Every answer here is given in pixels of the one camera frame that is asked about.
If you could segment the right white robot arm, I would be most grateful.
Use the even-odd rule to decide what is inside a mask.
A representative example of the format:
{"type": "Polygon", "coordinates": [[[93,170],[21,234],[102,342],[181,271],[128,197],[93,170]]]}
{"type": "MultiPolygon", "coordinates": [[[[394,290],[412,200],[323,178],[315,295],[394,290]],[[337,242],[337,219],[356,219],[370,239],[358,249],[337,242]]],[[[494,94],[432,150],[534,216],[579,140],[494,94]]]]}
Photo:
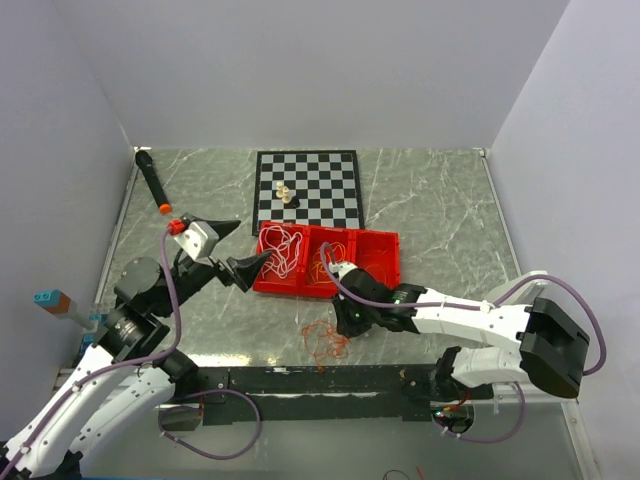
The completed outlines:
{"type": "Polygon", "coordinates": [[[531,272],[506,284],[505,292],[482,301],[445,295],[403,283],[389,288],[350,262],[333,263],[329,278],[340,335],[353,338],[377,325],[392,332],[443,334],[476,342],[451,347],[436,375],[439,392],[458,398],[493,383],[530,383],[558,397],[574,399],[586,373],[588,334],[554,301],[536,297],[515,303],[550,275],[531,272]]]}

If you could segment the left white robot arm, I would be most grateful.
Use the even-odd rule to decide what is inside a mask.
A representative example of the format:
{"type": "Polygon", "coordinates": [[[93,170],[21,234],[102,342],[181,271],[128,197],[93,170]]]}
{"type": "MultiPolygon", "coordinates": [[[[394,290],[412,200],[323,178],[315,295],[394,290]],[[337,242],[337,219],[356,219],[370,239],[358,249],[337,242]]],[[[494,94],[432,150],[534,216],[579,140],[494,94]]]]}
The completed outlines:
{"type": "Polygon", "coordinates": [[[1,446],[4,479],[78,479],[81,463],[136,415],[167,401],[200,397],[198,366],[178,345],[181,305],[211,280],[248,291],[269,252],[213,257],[239,223],[185,215],[161,237],[182,259],[138,257],[114,287],[115,306],[92,344],[43,409],[1,446]]]}

